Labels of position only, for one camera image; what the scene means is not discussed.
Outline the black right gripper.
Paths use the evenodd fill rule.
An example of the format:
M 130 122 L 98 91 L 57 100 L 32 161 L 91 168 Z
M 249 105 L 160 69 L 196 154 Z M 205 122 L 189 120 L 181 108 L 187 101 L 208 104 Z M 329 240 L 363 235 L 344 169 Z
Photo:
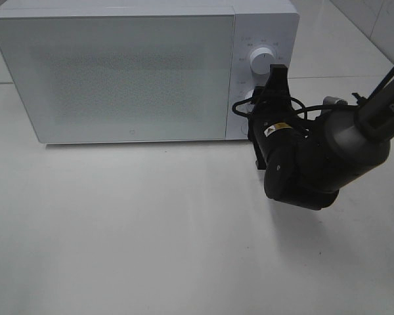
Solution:
M 253 110 L 247 113 L 248 138 L 253 144 L 258 170 L 267 169 L 269 156 L 281 146 L 290 146 L 308 135 L 307 107 L 290 96 L 288 67 L 271 64 L 264 87 L 251 97 Z

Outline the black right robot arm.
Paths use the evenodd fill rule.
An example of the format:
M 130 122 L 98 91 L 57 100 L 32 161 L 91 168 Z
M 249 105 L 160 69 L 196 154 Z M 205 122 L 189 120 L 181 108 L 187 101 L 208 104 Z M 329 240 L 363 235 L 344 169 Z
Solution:
M 394 67 L 355 105 L 326 97 L 293 108 L 288 69 L 270 67 L 254 92 L 249 138 L 268 198 L 312 210 L 330 206 L 339 190 L 381 165 L 394 137 Z

